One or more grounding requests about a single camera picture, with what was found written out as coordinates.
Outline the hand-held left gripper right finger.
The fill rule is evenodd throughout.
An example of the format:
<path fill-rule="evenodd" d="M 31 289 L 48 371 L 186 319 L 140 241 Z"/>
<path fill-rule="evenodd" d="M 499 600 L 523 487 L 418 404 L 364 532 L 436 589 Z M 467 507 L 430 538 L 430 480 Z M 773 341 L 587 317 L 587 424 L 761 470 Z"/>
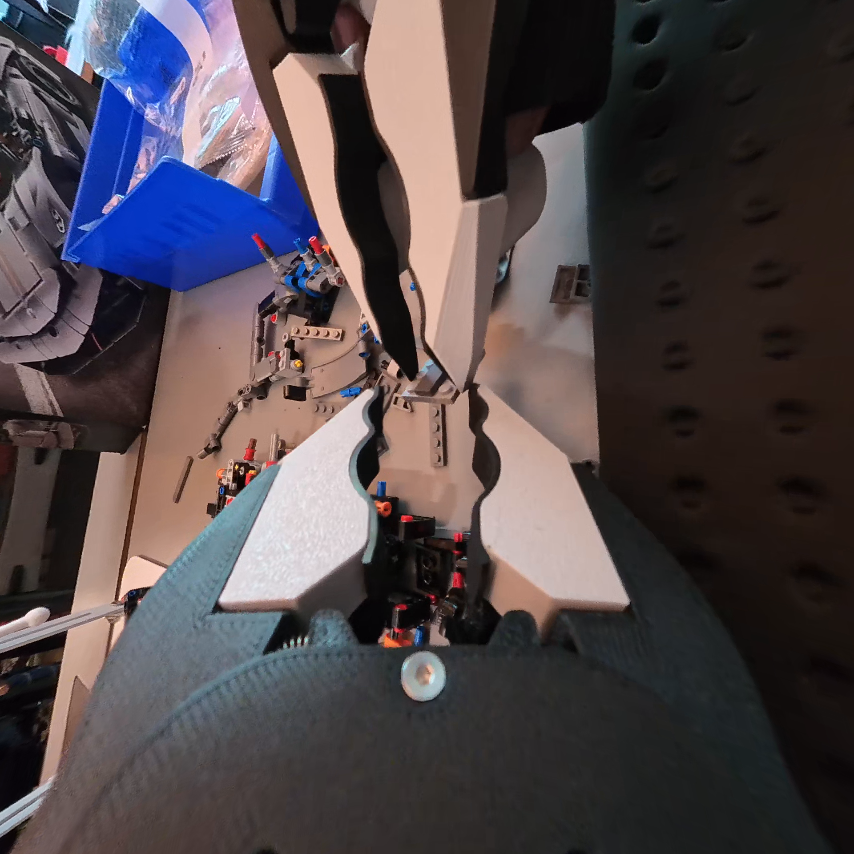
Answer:
<path fill-rule="evenodd" d="M 561 612 L 624 613 L 625 588 L 567 455 L 497 393 L 469 391 L 472 507 L 469 592 L 546 637 Z"/>

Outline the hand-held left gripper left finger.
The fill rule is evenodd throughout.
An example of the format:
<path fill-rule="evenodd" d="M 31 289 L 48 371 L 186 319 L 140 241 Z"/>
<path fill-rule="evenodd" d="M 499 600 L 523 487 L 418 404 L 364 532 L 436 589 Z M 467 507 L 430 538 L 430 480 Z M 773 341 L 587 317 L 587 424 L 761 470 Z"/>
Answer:
<path fill-rule="evenodd" d="M 383 392 L 361 393 L 274 467 L 272 484 L 219 594 L 217 628 L 267 644 L 281 619 L 307 634 L 321 622 L 354 635 L 379 545 L 367 489 L 379 472 Z"/>

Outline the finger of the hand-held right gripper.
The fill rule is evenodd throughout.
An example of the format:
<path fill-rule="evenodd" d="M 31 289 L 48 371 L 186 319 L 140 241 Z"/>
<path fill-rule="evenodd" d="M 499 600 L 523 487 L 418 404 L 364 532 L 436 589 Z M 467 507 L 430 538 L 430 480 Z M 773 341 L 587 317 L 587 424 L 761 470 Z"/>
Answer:
<path fill-rule="evenodd" d="M 293 52 L 273 79 L 314 217 L 370 327 L 414 379 L 417 331 L 400 283 L 410 267 L 409 203 L 362 80 L 342 56 Z"/>
<path fill-rule="evenodd" d="M 507 219 L 502 195 L 465 199 L 445 12 L 481 37 L 464 94 L 482 95 L 494 2 L 377 2 L 365 60 L 373 123 L 402 181 L 409 269 L 423 297 L 423 343 L 464 390 L 483 357 Z"/>

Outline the small grey red lego piece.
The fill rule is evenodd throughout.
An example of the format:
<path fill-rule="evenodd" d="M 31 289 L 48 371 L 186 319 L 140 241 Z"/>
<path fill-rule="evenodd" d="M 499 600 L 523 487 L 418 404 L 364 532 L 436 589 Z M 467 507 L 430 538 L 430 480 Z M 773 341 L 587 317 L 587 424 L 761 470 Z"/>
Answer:
<path fill-rule="evenodd" d="M 399 408 L 416 403 L 444 405 L 454 403 L 459 394 L 459 388 L 443 368 L 432 359 L 427 359 L 417 377 L 392 395 L 392 404 Z"/>

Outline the multicoloured lego chassis assembly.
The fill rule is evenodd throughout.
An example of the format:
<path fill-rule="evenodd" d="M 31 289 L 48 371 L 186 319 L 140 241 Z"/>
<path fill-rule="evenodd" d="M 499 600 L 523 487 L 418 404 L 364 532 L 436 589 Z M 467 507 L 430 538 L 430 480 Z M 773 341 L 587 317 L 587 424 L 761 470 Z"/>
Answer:
<path fill-rule="evenodd" d="M 239 452 L 217 470 L 215 495 L 206 509 L 208 517 L 218 517 L 265 470 L 281 462 L 291 449 L 279 431 L 273 431 L 266 444 L 260 443 L 257 437 L 248 438 Z"/>

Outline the black lego connectors red pins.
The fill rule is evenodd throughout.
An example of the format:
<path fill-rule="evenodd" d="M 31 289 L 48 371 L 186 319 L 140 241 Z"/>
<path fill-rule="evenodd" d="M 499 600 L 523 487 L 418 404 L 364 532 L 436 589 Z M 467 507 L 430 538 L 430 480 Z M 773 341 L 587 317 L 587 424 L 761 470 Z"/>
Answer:
<path fill-rule="evenodd" d="M 371 603 L 377 644 L 386 649 L 483 641 L 482 614 L 469 592 L 471 531 L 440 528 L 407 512 L 378 480 L 371 496 L 383 535 L 384 585 Z"/>

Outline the blue lego suspension assembly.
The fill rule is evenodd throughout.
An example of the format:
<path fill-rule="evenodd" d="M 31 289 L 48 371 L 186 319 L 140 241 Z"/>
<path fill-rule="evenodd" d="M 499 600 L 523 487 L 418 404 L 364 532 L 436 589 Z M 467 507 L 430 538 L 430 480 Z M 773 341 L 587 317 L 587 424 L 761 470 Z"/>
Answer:
<path fill-rule="evenodd" d="M 294 314 L 310 325 L 327 323 L 337 293 L 346 283 L 330 246 L 319 236 L 296 238 L 296 255 L 284 263 L 259 234 L 254 233 L 252 240 L 270 266 L 275 283 L 272 293 L 258 304 L 258 317 Z"/>

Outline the dark grey curved lego panel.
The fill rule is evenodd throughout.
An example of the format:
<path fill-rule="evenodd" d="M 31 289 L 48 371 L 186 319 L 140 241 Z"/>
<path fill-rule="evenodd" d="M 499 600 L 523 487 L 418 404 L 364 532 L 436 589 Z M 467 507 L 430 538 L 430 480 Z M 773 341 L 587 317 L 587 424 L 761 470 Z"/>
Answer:
<path fill-rule="evenodd" d="M 285 400 L 304 401 L 361 387 L 375 367 L 376 348 L 371 335 L 346 341 L 301 340 L 295 349 L 302 357 L 304 373 L 302 379 L 292 379 L 285 387 Z"/>

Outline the lego set box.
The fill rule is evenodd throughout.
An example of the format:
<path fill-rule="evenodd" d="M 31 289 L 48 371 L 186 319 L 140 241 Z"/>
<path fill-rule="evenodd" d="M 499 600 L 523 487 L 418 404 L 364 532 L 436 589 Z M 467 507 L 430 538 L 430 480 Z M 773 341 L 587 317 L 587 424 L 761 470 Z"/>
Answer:
<path fill-rule="evenodd" d="M 124 453 L 149 423 L 168 293 L 62 257 L 94 86 L 2 23 L 1 90 L 4 441 Z"/>

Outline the person's right hand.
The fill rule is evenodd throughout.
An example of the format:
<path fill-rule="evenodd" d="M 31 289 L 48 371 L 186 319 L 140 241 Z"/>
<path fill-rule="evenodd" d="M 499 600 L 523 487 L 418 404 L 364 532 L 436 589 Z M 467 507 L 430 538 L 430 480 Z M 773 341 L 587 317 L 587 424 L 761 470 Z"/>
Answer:
<path fill-rule="evenodd" d="M 336 53 L 342 55 L 353 45 L 367 47 L 370 25 L 359 8 L 350 2 L 341 1 L 330 26 L 330 37 Z"/>

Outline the empty clear plastic bags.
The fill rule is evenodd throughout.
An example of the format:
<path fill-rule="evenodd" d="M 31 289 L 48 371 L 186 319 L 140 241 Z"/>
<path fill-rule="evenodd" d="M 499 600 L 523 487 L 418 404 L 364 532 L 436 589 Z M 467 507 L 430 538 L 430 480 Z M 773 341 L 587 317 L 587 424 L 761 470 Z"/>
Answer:
<path fill-rule="evenodd" d="M 72 45 L 144 121 L 124 197 L 165 157 L 256 192 L 272 128 L 229 1 L 80 2 Z"/>

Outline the blue plastic bin with label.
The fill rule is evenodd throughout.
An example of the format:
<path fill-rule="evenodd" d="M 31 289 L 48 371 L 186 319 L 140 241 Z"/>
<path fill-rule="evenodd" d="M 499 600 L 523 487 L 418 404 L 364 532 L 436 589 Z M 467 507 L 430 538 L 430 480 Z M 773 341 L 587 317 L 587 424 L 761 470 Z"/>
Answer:
<path fill-rule="evenodd" d="M 131 189 L 150 129 L 112 83 L 103 85 L 64 261 L 186 291 L 259 264 L 255 233 L 276 254 L 318 233 L 276 140 L 260 196 L 171 157 Z"/>

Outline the black perforated panel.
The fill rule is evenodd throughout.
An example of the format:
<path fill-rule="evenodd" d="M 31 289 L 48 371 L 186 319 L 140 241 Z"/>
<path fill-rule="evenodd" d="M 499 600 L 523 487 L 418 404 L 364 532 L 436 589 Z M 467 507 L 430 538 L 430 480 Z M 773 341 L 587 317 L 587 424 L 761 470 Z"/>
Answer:
<path fill-rule="evenodd" d="M 585 127 L 601 474 L 852 852 L 852 2 L 617 2 Z"/>

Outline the small dark grey lego bracket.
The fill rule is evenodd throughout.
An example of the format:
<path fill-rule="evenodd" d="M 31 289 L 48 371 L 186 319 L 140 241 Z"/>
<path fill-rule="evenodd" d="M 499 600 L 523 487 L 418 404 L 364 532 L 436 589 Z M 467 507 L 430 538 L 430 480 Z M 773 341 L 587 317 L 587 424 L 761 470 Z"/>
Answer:
<path fill-rule="evenodd" d="M 549 303 L 553 305 L 588 303 L 591 290 L 591 271 L 588 264 L 562 264 L 556 269 Z"/>

